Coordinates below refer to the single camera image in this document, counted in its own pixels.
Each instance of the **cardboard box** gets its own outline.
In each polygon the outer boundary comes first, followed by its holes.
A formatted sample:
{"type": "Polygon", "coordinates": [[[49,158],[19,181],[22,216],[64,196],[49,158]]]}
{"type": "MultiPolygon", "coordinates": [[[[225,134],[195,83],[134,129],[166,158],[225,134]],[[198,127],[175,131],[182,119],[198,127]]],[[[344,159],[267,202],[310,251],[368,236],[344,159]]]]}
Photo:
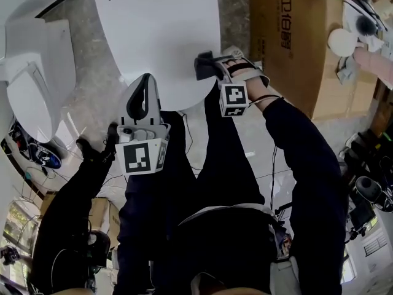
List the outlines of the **cardboard box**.
{"type": "Polygon", "coordinates": [[[360,71],[341,85],[339,57],[327,47],[342,27],[342,0],[250,0],[251,59],[262,61],[271,86],[315,120],[362,116],[377,77],[360,71]]]}
{"type": "MultiPolygon", "coordinates": [[[[48,193],[44,197],[40,209],[41,215],[45,215],[55,196],[56,192],[48,193]]],[[[119,244],[117,236],[120,232],[119,210],[106,198],[95,198],[91,203],[91,210],[88,216],[91,222],[91,229],[107,233],[111,239],[111,248],[117,246],[119,244]]]]}

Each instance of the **wrist strap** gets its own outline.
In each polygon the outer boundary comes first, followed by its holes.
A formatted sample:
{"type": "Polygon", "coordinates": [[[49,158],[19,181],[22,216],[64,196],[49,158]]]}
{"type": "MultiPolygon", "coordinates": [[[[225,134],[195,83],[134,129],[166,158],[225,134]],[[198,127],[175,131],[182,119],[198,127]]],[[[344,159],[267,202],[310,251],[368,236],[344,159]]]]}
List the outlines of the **wrist strap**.
{"type": "Polygon", "coordinates": [[[261,69],[258,69],[255,65],[253,65],[250,62],[244,62],[244,63],[237,63],[233,66],[230,66],[227,68],[233,83],[236,82],[246,82],[249,79],[253,79],[255,77],[260,77],[264,86],[268,87],[270,84],[270,79],[264,75],[261,69]],[[253,69],[252,71],[248,71],[245,73],[240,74],[239,76],[233,77],[233,73],[236,71],[242,70],[242,69],[248,69],[251,68],[253,69]]]}
{"type": "Polygon", "coordinates": [[[280,97],[280,96],[278,96],[278,95],[264,95],[264,96],[261,96],[260,98],[258,98],[257,100],[252,101],[252,102],[250,103],[250,106],[251,106],[251,105],[258,104],[258,103],[260,103],[261,101],[266,100],[267,98],[279,98],[279,99],[283,99],[283,97],[280,97]]]}

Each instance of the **hand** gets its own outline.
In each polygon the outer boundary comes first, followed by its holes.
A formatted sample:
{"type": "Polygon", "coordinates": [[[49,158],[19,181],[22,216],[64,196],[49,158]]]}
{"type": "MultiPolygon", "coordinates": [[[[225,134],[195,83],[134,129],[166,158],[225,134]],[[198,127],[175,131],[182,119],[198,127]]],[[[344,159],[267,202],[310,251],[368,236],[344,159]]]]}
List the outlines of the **hand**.
{"type": "MultiPolygon", "coordinates": [[[[234,66],[234,65],[237,65],[239,63],[247,63],[247,61],[243,60],[243,59],[235,60],[235,61],[231,60],[231,61],[228,61],[228,62],[224,63],[224,66],[226,68],[229,68],[230,66],[234,66]]],[[[246,72],[252,71],[252,70],[253,70],[252,68],[241,69],[241,70],[238,70],[238,71],[234,72],[232,74],[232,76],[233,77],[239,76],[240,74],[243,74],[243,73],[246,73],[246,72]]],[[[263,82],[262,82],[260,77],[255,77],[253,79],[247,80],[246,85],[247,85],[248,97],[249,97],[249,99],[251,101],[255,101],[258,98],[260,98],[261,96],[271,94],[271,92],[263,84],[263,82]]]]}

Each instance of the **window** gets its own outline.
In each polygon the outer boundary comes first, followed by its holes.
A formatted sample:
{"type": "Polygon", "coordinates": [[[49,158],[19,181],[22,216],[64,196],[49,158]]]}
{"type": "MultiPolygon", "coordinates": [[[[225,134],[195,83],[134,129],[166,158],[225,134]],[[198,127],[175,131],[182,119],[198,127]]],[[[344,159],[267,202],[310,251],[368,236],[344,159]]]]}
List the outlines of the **window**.
{"type": "Polygon", "coordinates": [[[347,250],[344,251],[344,266],[343,266],[343,277],[341,279],[341,284],[347,283],[355,279],[355,271],[352,265],[351,258],[347,250]]]}
{"type": "Polygon", "coordinates": [[[383,233],[380,233],[378,237],[376,237],[372,242],[364,246],[366,257],[377,252],[378,250],[380,250],[382,247],[385,247],[386,245],[387,245],[387,240],[383,235],[383,233]]]}
{"type": "MultiPolygon", "coordinates": [[[[38,223],[35,218],[30,217],[14,202],[10,205],[0,247],[9,245],[15,247],[20,255],[31,257],[37,232],[38,223]]],[[[7,266],[0,262],[0,275],[23,288],[26,287],[25,277],[27,270],[27,266],[20,261],[17,261],[14,265],[7,266]]]]}

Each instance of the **black strap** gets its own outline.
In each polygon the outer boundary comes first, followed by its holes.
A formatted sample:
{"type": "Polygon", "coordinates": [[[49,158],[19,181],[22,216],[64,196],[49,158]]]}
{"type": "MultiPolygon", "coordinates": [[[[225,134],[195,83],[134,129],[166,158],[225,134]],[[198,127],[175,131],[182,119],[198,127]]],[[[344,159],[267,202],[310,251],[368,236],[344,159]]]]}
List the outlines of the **black strap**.
{"type": "Polygon", "coordinates": [[[261,96],[260,98],[258,98],[257,100],[252,101],[251,104],[254,104],[257,101],[264,100],[265,98],[270,98],[270,97],[281,98],[280,96],[277,96],[277,95],[264,95],[264,96],[261,96]]]}
{"type": "Polygon", "coordinates": [[[255,69],[255,66],[253,66],[252,64],[247,62],[247,63],[238,63],[238,64],[236,64],[234,66],[230,66],[227,69],[228,69],[228,72],[232,76],[232,74],[235,73],[236,71],[239,71],[239,70],[242,70],[242,69],[249,69],[249,68],[255,69]]]}

